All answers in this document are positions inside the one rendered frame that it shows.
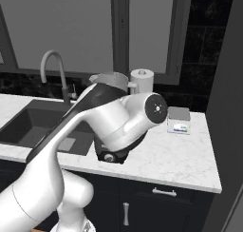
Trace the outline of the white paper towel roll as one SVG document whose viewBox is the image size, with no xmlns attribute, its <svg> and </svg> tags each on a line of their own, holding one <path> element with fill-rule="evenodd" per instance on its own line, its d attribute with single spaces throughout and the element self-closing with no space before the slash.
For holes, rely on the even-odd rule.
<svg viewBox="0 0 243 232">
<path fill-rule="evenodd" d="M 130 93 L 137 94 L 152 92 L 154 84 L 154 72 L 150 69 L 138 68 L 130 72 Z"/>
</svg>

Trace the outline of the grey kitchen scale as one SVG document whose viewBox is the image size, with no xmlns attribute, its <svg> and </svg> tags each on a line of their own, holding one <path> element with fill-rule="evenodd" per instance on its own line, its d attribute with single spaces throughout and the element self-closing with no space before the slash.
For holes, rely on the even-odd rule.
<svg viewBox="0 0 243 232">
<path fill-rule="evenodd" d="M 168 107 L 167 131 L 186 135 L 191 133 L 191 116 L 187 107 Z"/>
</svg>

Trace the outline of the grey framed window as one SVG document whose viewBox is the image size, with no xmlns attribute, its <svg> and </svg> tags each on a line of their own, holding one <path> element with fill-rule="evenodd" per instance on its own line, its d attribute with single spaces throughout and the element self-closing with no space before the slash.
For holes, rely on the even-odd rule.
<svg viewBox="0 0 243 232">
<path fill-rule="evenodd" d="M 39 74 L 54 49 L 64 75 L 150 69 L 179 82 L 191 0 L 0 0 L 4 71 Z"/>
</svg>

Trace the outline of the grey curved tap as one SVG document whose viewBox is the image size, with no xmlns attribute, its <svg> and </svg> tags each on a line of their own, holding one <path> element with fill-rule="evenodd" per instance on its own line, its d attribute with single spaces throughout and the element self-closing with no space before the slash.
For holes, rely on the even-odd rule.
<svg viewBox="0 0 243 232">
<path fill-rule="evenodd" d="M 49 50 L 47 51 L 42 60 L 41 60 L 41 65 L 40 65 L 40 74 L 41 74 L 41 81 L 43 84 L 47 82 L 47 77 L 46 77 L 46 65 L 47 65 L 47 60 L 49 59 L 50 56 L 54 56 L 57 60 L 58 66 L 59 66 L 59 71 L 60 71 L 60 76 L 61 76 L 61 82 L 62 82 L 62 93 L 63 93 L 63 100 L 66 105 L 70 105 L 70 100 L 74 99 L 76 100 L 78 98 L 77 93 L 69 93 L 68 92 L 68 87 L 66 84 L 65 80 L 65 70 L 64 70 L 64 63 L 63 59 L 60 55 L 59 52 L 56 50 Z"/>
</svg>

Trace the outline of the dark grey sink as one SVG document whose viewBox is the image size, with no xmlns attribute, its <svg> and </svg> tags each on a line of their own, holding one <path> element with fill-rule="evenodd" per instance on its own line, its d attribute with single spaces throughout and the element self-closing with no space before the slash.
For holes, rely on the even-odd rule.
<svg viewBox="0 0 243 232">
<path fill-rule="evenodd" d="M 32 100 L 0 128 L 0 143 L 33 148 L 68 110 L 64 103 Z M 86 156 L 93 140 L 93 131 L 86 122 L 81 122 L 62 141 L 58 151 Z"/>
</svg>

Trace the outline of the tall dark grey cabinet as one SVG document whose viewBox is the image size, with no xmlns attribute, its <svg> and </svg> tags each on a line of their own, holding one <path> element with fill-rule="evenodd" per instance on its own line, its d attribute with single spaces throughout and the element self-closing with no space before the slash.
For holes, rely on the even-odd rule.
<svg viewBox="0 0 243 232">
<path fill-rule="evenodd" d="M 206 119 L 222 192 L 213 199 L 202 232 L 224 232 L 243 186 L 243 0 L 233 0 Z"/>
</svg>

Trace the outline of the dark drawer front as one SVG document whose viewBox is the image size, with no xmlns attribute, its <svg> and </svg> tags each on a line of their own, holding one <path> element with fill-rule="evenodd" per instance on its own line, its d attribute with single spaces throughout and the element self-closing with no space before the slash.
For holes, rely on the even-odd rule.
<svg viewBox="0 0 243 232">
<path fill-rule="evenodd" d="M 182 187 L 168 186 L 163 184 L 152 184 L 146 182 L 120 179 L 119 185 L 120 193 L 122 195 L 159 199 L 161 201 L 185 204 L 201 209 L 206 209 L 210 207 L 214 198 L 213 193 L 198 191 L 194 189 L 187 189 Z M 161 194 L 154 194 L 152 192 L 152 189 L 154 187 L 163 191 L 175 190 L 177 192 L 177 196 L 170 197 Z"/>
</svg>

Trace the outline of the dark cupboard door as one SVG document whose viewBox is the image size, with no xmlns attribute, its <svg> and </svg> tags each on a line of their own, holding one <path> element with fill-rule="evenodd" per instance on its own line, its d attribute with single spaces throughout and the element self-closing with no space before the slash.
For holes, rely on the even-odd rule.
<svg viewBox="0 0 243 232">
<path fill-rule="evenodd" d="M 123 203 L 129 203 L 129 226 L 123 225 Z M 201 232 L 205 212 L 189 205 L 120 195 L 121 232 Z"/>
</svg>

